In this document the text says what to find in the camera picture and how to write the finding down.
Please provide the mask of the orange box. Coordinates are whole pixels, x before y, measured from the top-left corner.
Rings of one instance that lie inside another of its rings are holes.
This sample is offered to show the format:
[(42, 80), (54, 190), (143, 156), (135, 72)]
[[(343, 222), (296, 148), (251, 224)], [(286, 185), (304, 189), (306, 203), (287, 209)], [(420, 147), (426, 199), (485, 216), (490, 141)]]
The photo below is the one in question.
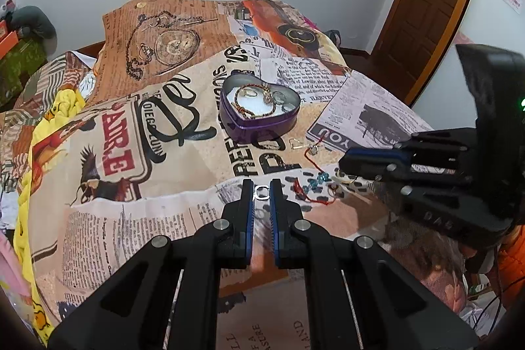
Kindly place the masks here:
[(0, 59), (19, 42), (16, 31), (10, 31), (4, 20), (0, 22)]

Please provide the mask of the purple heart-shaped tin box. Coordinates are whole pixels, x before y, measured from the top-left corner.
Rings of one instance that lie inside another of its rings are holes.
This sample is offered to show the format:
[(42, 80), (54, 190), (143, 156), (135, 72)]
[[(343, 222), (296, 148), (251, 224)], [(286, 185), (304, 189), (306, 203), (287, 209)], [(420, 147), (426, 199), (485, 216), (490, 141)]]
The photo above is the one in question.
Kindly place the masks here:
[(301, 98), (293, 89), (252, 75), (230, 75), (221, 87), (219, 116), (235, 142), (253, 144), (283, 136), (296, 124)]

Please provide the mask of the dark grey plush cushion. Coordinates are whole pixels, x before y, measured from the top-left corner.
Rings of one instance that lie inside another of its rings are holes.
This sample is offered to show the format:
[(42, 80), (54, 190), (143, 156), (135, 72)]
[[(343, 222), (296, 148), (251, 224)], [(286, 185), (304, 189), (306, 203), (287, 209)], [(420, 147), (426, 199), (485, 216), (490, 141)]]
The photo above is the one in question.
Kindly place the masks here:
[(58, 44), (56, 29), (40, 8), (28, 5), (16, 9), (11, 14), (9, 28), (16, 31), (20, 37), (39, 38), (48, 56), (55, 53)]

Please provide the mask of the wooden door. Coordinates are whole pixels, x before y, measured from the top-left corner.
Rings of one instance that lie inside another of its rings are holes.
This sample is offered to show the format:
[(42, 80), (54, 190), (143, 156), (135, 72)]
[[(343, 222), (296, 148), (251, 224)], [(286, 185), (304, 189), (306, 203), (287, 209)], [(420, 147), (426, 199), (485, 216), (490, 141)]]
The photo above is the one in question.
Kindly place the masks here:
[(467, 0), (393, 0), (371, 58), (383, 87), (411, 104), (450, 45)]

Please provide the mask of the newspaper print bedspread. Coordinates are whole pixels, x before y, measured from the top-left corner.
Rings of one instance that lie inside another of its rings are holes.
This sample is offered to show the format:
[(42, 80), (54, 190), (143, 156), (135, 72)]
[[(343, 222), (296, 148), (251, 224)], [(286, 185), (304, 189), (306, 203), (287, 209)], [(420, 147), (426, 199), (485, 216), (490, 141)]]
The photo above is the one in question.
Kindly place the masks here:
[[(19, 200), (14, 267), (41, 343), (150, 238), (185, 238), (217, 219), (244, 179), (279, 178), (300, 202), (295, 184), (326, 172), (300, 203), (305, 217), (342, 238), (381, 235), (385, 207), (337, 161), (354, 142), (387, 147), (428, 124), (351, 71), (298, 10), (133, 0), (103, 23), (99, 54), (49, 61), (1, 115), (4, 198)], [(227, 135), (221, 87), (237, 73), (299, 94), (290, 132), (253, 144)]]

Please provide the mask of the green patterned cabinet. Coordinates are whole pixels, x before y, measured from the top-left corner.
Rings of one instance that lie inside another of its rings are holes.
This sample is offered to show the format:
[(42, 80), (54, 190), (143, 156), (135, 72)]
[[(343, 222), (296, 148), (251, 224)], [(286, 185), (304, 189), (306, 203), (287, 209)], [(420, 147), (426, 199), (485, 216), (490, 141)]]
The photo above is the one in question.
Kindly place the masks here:
[(20, 40), (1, 59), (1, 107), (18, 97), (25, 84), (46, 62), (43, 43), (39, 39)]

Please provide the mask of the dark backpack on floor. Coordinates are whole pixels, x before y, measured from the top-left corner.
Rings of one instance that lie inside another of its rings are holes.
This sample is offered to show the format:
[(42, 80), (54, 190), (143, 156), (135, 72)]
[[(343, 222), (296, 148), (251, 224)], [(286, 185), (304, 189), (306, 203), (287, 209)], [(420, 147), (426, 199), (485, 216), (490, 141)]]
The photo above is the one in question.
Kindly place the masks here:
[(325, 35), (331, 40), (331, 42), (337, 48), (340, 48), (341, 42), (342, 42), (342, 38), (341, 38), (341, 34), (340, 34), (340, 32), (338, 30), (330, 29), (330, 30), (326, 31)]

